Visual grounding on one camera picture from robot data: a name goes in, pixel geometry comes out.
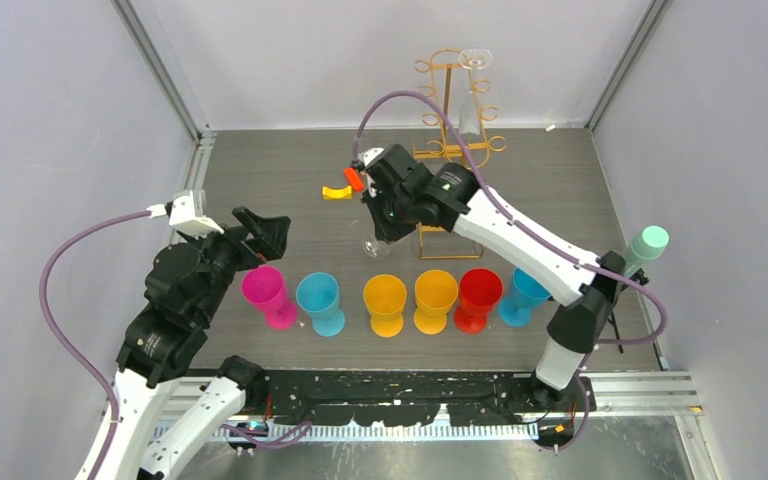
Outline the clear wine glass front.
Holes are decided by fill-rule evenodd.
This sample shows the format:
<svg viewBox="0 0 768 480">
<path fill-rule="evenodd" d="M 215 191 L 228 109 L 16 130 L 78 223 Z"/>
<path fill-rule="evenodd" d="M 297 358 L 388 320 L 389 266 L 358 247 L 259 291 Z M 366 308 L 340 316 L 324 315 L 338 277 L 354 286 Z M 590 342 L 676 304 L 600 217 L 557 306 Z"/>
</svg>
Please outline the clear wine glass front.
<svg viewBox="0 0 768 480">
<path fill-rule="evenodd" d="M 364 252 L 373 259 L 384 259 L 390 255 L 391 245 L 377 240 L 374 237 L 364 239 L 362 242 Z"/>
</svg>

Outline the clear wine glass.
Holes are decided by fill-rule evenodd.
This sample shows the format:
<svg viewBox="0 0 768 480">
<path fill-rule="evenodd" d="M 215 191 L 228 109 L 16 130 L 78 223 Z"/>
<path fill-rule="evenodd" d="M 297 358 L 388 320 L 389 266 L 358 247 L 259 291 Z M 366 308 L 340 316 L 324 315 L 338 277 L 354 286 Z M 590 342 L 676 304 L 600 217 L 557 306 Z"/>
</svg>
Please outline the clear wine glass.
<svg viewBox="0 0 768 480">
<path fill-rule="evenodd" d="M 377 240 L 374 237 L 364 239 L 362 242 L 364 252 L 373 259 L 384 259 L 390 255 L 391 245 Z"/>
<path fill-rule="evenodd" d="M 458 63 L 465 71 L 467 80 L 467 93 L 461 102 L 458 124 L 459 132 L 464 136 L 483 135 L 483 107 L 478 95 L 486 92 L 487 82 L 480 78 L 480 73 L 492 61 L 492 53 L 484 48 L 462 50 L 458 55 Z"/>
</svg>

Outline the pink plastic wine glass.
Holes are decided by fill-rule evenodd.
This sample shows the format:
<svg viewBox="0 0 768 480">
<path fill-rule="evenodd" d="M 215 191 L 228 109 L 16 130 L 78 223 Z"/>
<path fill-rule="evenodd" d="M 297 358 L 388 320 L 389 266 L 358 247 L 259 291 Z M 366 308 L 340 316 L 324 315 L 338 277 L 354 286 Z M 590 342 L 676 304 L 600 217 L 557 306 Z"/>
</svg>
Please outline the pink plastic wine glass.
<svg viewBox="0 0 768 480">
<path fill-rule="evenodd" d="M 289 298 L 284 276 L 278 269 L 260 266 L 248 271 L 241 282 L 241 293 L 263 314 L 270 328 L 286 330 L 296 323 L 297 307 Z"/>
</svg>

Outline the blue wine glass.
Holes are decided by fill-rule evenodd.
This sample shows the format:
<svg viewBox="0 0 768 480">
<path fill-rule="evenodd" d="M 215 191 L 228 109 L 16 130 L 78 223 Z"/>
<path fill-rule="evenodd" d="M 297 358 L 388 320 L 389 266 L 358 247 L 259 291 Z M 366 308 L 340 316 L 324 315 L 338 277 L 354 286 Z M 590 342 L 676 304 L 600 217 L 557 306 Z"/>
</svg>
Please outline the blue wine glass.
<svg viewBox="0 0 768 480">
<path fill-rule="evenodd" d="M 524 327 L 531 321 L 534 310 L 549 298 L 548 290 L 517 268 L 512 273 L 507 295 L 497 305 L 497 312 L 504 324 L 510 327 Z"/>
<path fill-rule="evenodd" d="M 295 297 L 318 335 L 334 337 L 343 330 L 345 315 L 340 308 L 340 288 L 334 276 L 326 272 L 305 276 L 296 288 Z"/>
</svg>

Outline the yellow wine glass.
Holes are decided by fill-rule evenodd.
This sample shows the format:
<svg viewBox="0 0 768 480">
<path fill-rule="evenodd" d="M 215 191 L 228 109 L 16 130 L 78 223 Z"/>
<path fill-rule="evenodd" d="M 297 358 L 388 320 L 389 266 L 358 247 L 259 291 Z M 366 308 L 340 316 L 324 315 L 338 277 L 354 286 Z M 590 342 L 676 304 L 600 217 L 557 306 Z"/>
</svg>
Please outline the yellow wine glass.
<svg viewBox="0 0 768 480">
<path fill-rule="evenodd" d="M 434 269 L 423 272 L 414 285 L 416 310 L 413 322 L 423 334 L 441 333 L 459 294 L 458 283 L 447 271 Z"/>
<path fill-rule="evenodd" d="M 407 289 L 396 276 L 380 274 L 364 286 L 363 301 L 370 315 L 372 331 L 382 338 L 398 335 L 404 326 Z"/>
</svg>

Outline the yellow wine glass front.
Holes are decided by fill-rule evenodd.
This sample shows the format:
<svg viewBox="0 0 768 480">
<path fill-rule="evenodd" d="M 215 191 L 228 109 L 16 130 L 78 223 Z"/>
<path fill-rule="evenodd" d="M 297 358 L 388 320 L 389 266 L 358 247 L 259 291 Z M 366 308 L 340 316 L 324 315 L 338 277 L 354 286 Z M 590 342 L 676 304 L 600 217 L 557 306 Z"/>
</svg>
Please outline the yellow wine glass front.
<svg viewBox="0 0 768 480">
<path fill-rule="evenodd" d="M 458 283 L 447 271 L 434 269 L 423 272 L 414 285 L 416 310 L 413 322 L 423 334 L 441 333 L 459 294 Z"/>
</svg>

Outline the red plastic wine glass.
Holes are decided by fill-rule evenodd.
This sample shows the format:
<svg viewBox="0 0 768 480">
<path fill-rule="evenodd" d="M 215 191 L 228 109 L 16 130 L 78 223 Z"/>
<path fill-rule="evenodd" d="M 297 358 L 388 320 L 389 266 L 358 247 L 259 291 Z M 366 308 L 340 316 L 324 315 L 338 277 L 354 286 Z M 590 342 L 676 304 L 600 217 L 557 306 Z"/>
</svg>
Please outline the red plastic wine glass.
<svg viewBox="0 0 768 480">
<path fill-rule="evenodd" d="M 459 283 L 455 326 L 466 334 L 482 332 L 504 293 L 500 277 L 492 270 L 474 268 L 464 273 Z"/>
</svg>

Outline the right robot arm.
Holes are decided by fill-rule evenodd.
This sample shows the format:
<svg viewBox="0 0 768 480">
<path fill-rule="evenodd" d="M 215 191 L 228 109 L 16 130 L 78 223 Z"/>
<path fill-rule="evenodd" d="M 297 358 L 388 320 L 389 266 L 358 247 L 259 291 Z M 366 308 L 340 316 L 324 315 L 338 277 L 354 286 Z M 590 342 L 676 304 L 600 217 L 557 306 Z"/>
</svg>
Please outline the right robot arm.
<svg viewBox="0 0 768 480">
<path fill-rule="evenodd" d="M 556 410 L 571 395 L 574 374 L 601 335 L 620 293 L 625 262 L 615 253 L 581 249 L 482 189 L 475 173 L 457 163 L 437 171 L 398 144 L 357 155 L 352 168 L 367 188 L 362 201 L 375 238 L 395 243 L 418 225 L 440 227 L 479 243 L 531 276 L 559 307 L 547 326 L 549 340 L 532 375 L 531 397 Z"/>
</svg>

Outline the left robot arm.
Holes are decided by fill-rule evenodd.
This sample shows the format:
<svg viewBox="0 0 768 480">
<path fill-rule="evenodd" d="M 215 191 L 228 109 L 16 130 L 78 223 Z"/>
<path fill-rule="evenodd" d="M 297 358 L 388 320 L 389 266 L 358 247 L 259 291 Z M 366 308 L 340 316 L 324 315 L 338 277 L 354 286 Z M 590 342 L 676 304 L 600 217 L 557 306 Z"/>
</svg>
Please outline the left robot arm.
<svg viewBox="0 0 768 480">
<path fill-rule="evenodd" d="M 145 279 L 146 306 L 125 331 L 116 357 L 113 394 L 80 479 L 175 479 L 208 437 L 232 415 L 264 405 L 264 370 L 237 355 L 226 358 L 196 404 L 158 440 L 151 433 L 180 386 L 232 281 L 283 257 L 291 220 L 261 217 L 245 207 L 226 226 L 200 208 L 165 206 L 181 242 L 162 249 Z"/>
</svg>

